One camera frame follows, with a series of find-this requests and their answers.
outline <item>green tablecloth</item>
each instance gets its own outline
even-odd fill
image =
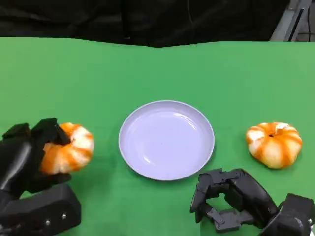
[[[208,236],[189,213],[197,175],[158,182],[135,174],[118,150],[122,122],[155,100],[179,100],[205,114],[216,149],[203,170],[244,168],[276,203],[313,187],[315,45],[210,43],[154,49],[70,39],[0,39],[0,132],[41,118],[81,123],[95,136],[93,161],[69,183],[82,224],[66,236]],[[304,140],[292,167],[272,171],[248,154],[245,131],[264,121],[293,124]],[[223,198],[213,200],[228,207]],[[231,236],[259,232],[244,226]]]

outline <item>white plate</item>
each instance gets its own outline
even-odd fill
[[[210,159],[214,132],[206,117],[177,101],[148,103],[124,121],[119,149],[139,174],[176,180],[198,172]]]

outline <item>black robotic gripper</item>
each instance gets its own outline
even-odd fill
[[[11,127],[0,141],[0,236],[52,236],[81,223],[81,204],[65,183],[70,174],[40,171],[44,145],[69,138],[56,118]],[[34,193],[20,199],[23,192]]]

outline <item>black cable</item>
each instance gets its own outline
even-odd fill
[[[190,5],[189,0],[187,0],[187,12],[188,12],[188,17],[189,17],[190,26],[191,26],[191,43],[194,43],[196,32],[195,32],[195,27],[193,25],[192,17],[191,17],[191,14],[190,14],[190,7],[189,7],[189,5]]]
[[[309,7],[308,12],[307,12],[307,23],[309,27],[309,42],[311,41],[311,23],[310,23],[310,15],[311,15],[311,7]]]

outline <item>plate rim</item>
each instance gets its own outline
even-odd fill
[[[122,152],[122,147],[121,147],[121,135],[122,135],[122,130],[124,129],[124,127],[126,126],[126,123],[127,121],[131,118],[131,116],[136,113],[137,111],[143,109],[144,107],[146,106],[150,106],[152,104],[155,104],[155,103],[164,103],[164,102],[173,102],[173,103],[179,103],[179,104],[182,104],[184,106],[188,106],[189,108],[197,111],[199,114],[202,115],[202,117],[206,120],[206,122],[208,123],[211,131],[212,131],[212,138],[213,138],[213,145],[212,145],[212,148],[211,148],[211,151],[210,151],[210,155],[206,158],[205,162],[197,168],[196,171],[194,171],[193,173],[189,174],[189,175],[185,175],[183,177],[178,177],[178,178],[172,178],[172,179],[160,179],[160,178],[153,178],[153,177],[150,177],[150,176],[147,176],[145,174],[142,174],[140,172],[138,172],[125,158],[125,155],[124,153]],[[135,110],[133,110],[124,120],[120,130],[119,130],[119,135],[118,135],[118,146],[119,146],[119,152],[120,152],[120,155],[121,157],[123,158],[123,160],[125,161],[125,163],[133,170],[135,171],[136,173],[138,173],[139,175],[141,176],[144,176],[146,178],[149,178],[149,179],[153,179],[153,180],[158,180],[158,181],[175,181],[175,180],[180,180],[180,179],[184,179],[184,178],[188,178],[194,174],[196,174],[197,172],[199,172],[208,162],[209,160],[211,159],[212,157],[212,154],[213,154],[213,151],[214,151],[214,148],[215,148],[215,133],[214,133],[214,130],[213,130],[213,127],[212,125],[210,124],[209,120],[207,119],[207,117],[201,112],[199,111],[197,108],[193,107],[192,105],[189,105],[187,103],[184,103],[184,102],[180,102],[180,101],[175,101],[175,100],[159,100],[159,101],[153,101],[153,102],[149,102],[149,103],[146,103],[138,108],[136,108]]]

